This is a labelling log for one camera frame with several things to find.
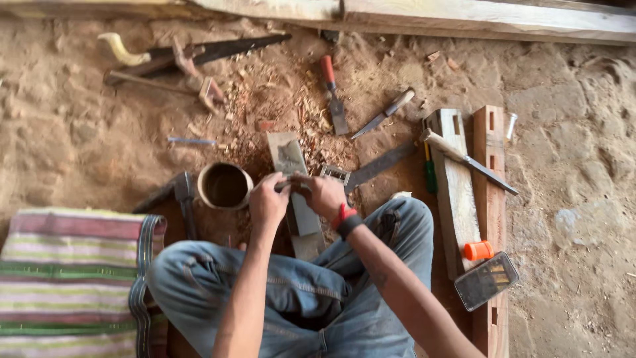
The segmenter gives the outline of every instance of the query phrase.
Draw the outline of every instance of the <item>sandy ground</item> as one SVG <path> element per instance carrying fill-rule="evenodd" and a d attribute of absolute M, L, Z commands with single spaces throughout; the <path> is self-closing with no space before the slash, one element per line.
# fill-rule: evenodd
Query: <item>sandy ground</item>
<path fill-rule="evenodd" d="M 285 45 L 202 67 L 229 102 L 209 116 L 192 99 L 131 83 L 102 84 L 118 67 L 103 32 L 132 52 L 182 42 L 294 35 Z M 0 228 L 26 206 L 129 211 L 176 173 L 236 162 L 258 181 L 272 170 L 260 120 L 297 131 L 312 170 L 322 162 L 357 169 L 421 132 L 436 108 L 470 114 L 485 104 L 519 114 L 506 145 L 509 253 L 521 275 L 510 289 L 512 357 L 636 355 L 636 52 L 629 48 L 342 34 L 333 46 L 315 30 L 240 18 L 182 21 L 0 22 Z M 433 63 L 426 56 L 441 51 Z M 317 63 L 334 56 L 338 95 L 353 131 L 407 86 L 417 92 L 381 128 L 350 141 L 329 132 Z M 459 69 L 449 68 L 452 58 Z M 179 76 L 163 78 L 178 83 Z M 172 145 L 167 136 L 220 146 Z M 425 191 L 423 153 L 354 192 L 370 213 L 391 193 L 413 191 L 436 220 L 433 292 L 453 300 L 441 254 L 435 197 Z M 247 211 L 196 205 L 206 240 L 248 234 Z M 463 315 L 449 306 L 454 315 Z"/>

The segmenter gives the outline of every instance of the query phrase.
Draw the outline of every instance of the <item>leg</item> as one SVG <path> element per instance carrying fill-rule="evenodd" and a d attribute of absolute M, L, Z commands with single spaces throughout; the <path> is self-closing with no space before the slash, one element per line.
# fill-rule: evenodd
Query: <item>leg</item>
<path fill-rule="evenodd" d="M 181 241 L 161 252 L 149 272 L 155 301 L 203 357 L 212 352 L 244 254 L 205 241 Z M 279 312 L 333 319 L 349 286 L 327 269 L 278 255 L 270 259 L 267 280 L 260 356 L 302 357 L 320 350 L 317 332 L 297 327 Z"/>
<path fill-rule="evenodd" d="M 392 199 L 365 222 L 397 256 L 430 288 L 433 250 L 431 212 L 410 197 Z M 336 260 L 361 264 L 355 254 Z M 324 329 L 329 357 L 414 357 L 413 339 L 364 274 L 345 308 Z"/>

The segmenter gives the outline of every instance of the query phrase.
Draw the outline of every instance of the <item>striped blanket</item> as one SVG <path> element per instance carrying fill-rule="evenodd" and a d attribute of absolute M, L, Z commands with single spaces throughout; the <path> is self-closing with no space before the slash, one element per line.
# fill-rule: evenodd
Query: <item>striped blanket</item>
<path fill-rule="evenodd" d="M 156 215 L 20 210 L 0 254 L 0 357 L 165 356 L 145 282 L 165 228 Z"/>

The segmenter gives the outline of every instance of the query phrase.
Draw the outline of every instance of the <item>red thread bracelet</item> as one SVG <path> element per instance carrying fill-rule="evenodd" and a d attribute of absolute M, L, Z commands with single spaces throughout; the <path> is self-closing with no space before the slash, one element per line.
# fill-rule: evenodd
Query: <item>red thread bracelet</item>
<path fill-rule="evenodd" d="M 338 216 L 331 222 L 331 228 L 334 230 L 338 229 L 338 226 L 351 215 L 357 215 L 357 210 L 354 208 L 347 209 L 346 203 L 340 204 L 340 211 L 338 212 Z"/>

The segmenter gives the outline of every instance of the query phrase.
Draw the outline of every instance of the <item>hand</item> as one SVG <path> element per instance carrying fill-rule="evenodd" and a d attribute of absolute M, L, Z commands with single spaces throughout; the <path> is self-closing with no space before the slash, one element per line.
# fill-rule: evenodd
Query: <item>hand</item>
<path fill-rule="evenodd" d="M 286 181 L 281 172 L 270 174 L 252 190 L 249 197 L 249 213 L 255 230 L 273 230 L 274 233 L 285 216 L 291 185 L 286 185 L 280 193 L 274 185 Z"/>
<path fill-rule="evenodd" d="M 345 203 L 347 207 L 347 195 L 345 187 L 338 180 L 330 177 L 307 176 L 295 173 L 289 177 L 293 183 L 302 183 L 309 189 L 294 186 L 294 191 L 299 192 L 307 200 L 307 205 L 318 215 L 332 222 L 340 212 L 340 205 Z"/>

